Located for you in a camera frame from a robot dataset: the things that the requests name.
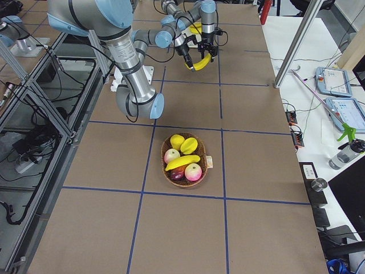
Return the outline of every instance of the table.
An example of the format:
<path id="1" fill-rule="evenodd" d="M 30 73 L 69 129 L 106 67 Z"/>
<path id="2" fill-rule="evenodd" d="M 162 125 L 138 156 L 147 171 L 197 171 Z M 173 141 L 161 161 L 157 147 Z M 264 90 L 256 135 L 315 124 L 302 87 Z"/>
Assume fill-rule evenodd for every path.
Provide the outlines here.
<path id="1" fill-rule="evenodd" d="M 275 73 L 282 64 L 282 61 L 275 59 L 283 59 L 294 38 L 295 32 L 302 18 L 294 17 L 268 17 L 266 24 L 263 27 L 265 39 L 272 58 L 272 64 Z M 310 32 L 305 38 L 303 45 L 298 51 L 295 59 L 311 59 L 308 61 L 298 60 L 292 65 L 293 69 L 298 66 L 301 69 L 298 74 L 302 78 L 311 78 L 315 74 L 315 70 L 319 66 L 327 66 L 332 60 L 322 62 L 314 60 L 323 60 L 332 58 L 339 53 L 336 43 L 328 32 L 325 24 L 321 19 L 316 18 Z M 355 76 L 352 71 L 348 72 L 349 78 Z M 315 80 L 309 79 L 309 84 L 315 87 Z M 350 81 L 352 84 L 358 84 L 357 79 Z M 359 101 L 365 100 L 365 92 L 361 87 L 352 87 L 353 97 Z M 280 87 L 281 97 L 293 104 L 297 110 L 308 110 L 311 106 L 312 94 L 293 76 L 288 74 Z M 318 105 L 318 101 L 314 100 L 312 108 Z M 304 130 L 307 112 L 298 113 L 298 124 Z M 339 144 L 336 140 L 341 136 L 341 133 L 334 127 L 332 120 L 329 118 L 327 111 L 323 107 L 318 107 L 310 111 L 310 116 L 307 121 L 307 129 L 305 131 L 304 143 L 305 148 L 299 149 L 297 153 L 299 162 L 313 162 L 319 177 L 331 180 L 343 169 L 336 171 L 329 167 L 328 160 L 331 159 L 337 152 Z M 331 226 L 329 228 L 338 227 L 340 225 L 348 225 L 352 231 L 355 231 L 347 216 L 343 213 L 336 198 L 330 188 L 324 190 L 328 205 L 325 206 Z"/>
<path id="2" fill-rule="evenodd" d="M 160 119 L 130 123 L 103 88 L 29 274 L 327 271 L 257 8 L 218 12 L 229 43 L 205 70 L 146 59 L 165 96 Z M 141 1 L 133 28 L 160 19 Z M 213 157 L 190 189 L 169 184 L 160 166 L 162 142 L 179 132 Z"/>

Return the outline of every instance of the white tag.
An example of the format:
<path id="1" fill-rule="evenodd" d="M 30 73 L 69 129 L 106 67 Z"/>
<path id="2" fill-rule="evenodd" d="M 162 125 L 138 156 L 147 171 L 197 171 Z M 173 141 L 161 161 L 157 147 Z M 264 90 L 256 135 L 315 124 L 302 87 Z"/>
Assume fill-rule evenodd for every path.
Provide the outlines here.
<path id="1" fill-rule="evenodd" d="M 136 55 L 135 48 L 131 41 L 126 41 L 126 43 L 116 47 L 109 47 L 109 50 L 113 55 L 114 60 L 119 63 L 128 62 Z"/>
<path id="2" fill-rule="evenodd" d="M 310 164 L 303 165 L 304 174 L 308 180 L 315 179 L 313 167 Z"/>
<path id="3" fill-rule="evenodd" d="M 213 158 L 211 156 L 206 157 L 206 162 L 208 164 L 208 168 L 213 168 Z"/>

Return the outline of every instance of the wicker basket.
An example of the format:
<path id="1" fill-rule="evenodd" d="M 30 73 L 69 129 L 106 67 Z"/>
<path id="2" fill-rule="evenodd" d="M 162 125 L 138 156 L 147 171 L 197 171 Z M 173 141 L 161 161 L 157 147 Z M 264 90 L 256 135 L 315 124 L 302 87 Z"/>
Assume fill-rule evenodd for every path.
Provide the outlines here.
<path id="1" fill-rule="evenodd" d="M 172 148 L 172 146 L 170 144 L 170 137 L 171 136 L 169 138 L 167 138 L 164 141 L 163 145 L 162 145 L 162 148 L 161 148 L 161 166 L 162 166 L 163 173 L 164 173 L 166 179 L 170 183 L 172 183 L 172 184 L 174 184 L 178 187 L 192 187 L 192 186 L 195 186 L 195 185 L 199 184 L 204 179 L 204 177 L 207 173 L 207 170 L 208 170 L 208 164 L 206 162 L 205 147 L 204 147 L 203 142 L 197 136 L 195 136 L 193 134 L 190 134 L 190 133 L 178 133 L 178 134 L 183 136 L 185 139 L 188 139 L 190 137 L 194 137 L 198 141 L 198 147 L 192 153 L 192 155 L 200 156 L 200 161 L 197 163 L 201 167 L 201 170 L 202 170 L 202 175 L 201 175 L 200 179 L 198 181 L 195 181 L 195 182 L 192 182 L 192 181 L 188 180 L 185 177 L 183 179 L 180 179 L 180 180 L 171 180 L 170 179 L 170 172 L 171 171 L 165 171 L 165 167 L 166 167 L 167 164 L 164 161 L 164 155 L 165 155 L 167 150 Z"/>

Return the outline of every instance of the power strip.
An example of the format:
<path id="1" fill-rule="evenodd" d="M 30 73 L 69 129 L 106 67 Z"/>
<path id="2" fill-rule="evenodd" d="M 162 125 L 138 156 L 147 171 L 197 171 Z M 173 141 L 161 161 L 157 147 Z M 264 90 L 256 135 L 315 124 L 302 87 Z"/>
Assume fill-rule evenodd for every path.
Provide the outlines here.
<path id="1" fill-rule="evenodd" d="M 35 156 L 34 162 L 33 162 L 30 158 L 27 158 L 27 160 L 23 160 L 19 164 L 17 164 L 17 166 L 15 167 L 15 170 L 17 173 L 23 174 L 29 168 L 31 168 L 35 164 L 38 164 L 42 159 L 43 159 L 42 156 Z"/>

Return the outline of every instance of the white desk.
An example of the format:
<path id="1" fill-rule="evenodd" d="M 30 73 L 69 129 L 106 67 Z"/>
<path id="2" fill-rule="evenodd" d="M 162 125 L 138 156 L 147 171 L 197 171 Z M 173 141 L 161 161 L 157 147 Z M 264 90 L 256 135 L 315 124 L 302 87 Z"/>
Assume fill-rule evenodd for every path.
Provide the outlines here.
<path id="1" fill-rule="evenodd" d="M 301 20 L 302 18 L 295 17 L 268 17 L 266 24 L 263 26 L 263 31 L 271 58 L 284 59 Z M 321 19 L 316 18 L 295 59 L 323 60 L 332 58 L 337 53 L 339 53 L 338 47 L 325 24 Z M 271 61 L 275 74 L 277 74 L 282 61 Z M 322 62 L 295 61 L 291 68 L 297 69 L 298 66 L 300 66 L 301 69 L 298 71 L 298 74 L 302 78 L 310 78 L 314 76 L 317 67 L 326 67 L 328 62 L 328 60 Z M 349 79 L 352 79 L 355 76 L 352 71 L 349 71 L 348 75 Z M 308 83 L 311 87 L 315 87 L 314 79 L 309 79 Z M 358 81 L 357 79 L 354 79 L 350 83 L 358 84 Z M 365 92 L 361 87 L 352 87 L 352 92 L 353 97 L 357 98 L 359 101 L 365 102 Z M 309 110 L 311 108 L 312 93 L 291 74 L 287 74 L 280 87 L 280 93 L 281 97 L 293 104 L 297 110 Z M 314 98 L 312 108 L 318 104 L 318 100 Z M 298 125 L 302 131 L 304 131 L 306 127 L 307 115 L 308 112 L 297 111 Z M 328 165 L 328 160 L 338 152 L 338 147 L 346 142 L 346 139 L 337 142 L 336 139 L 340 136 L 340 131 L 334 127 L 334 124 L 324 107 L 319 106 L 315 110 L 310 111 L 304 134 L 305 147 L 299 149 L 297 152 L 298 161 L 313 162 L 318 176 L 327 181 L 331 180 L 345 169 L 343 168 L 336 171 Z M 357 137 L 361 139 L 365 138 L 363 135 L 359 134 L 357 134 Z M 330 228 L 348 225 L 352 231 L 355 231 L 330 188 L 326 188 L 324 193 L 328 201 L 328 205 L 325 206 L 325 209 L 330 220 Z"/>

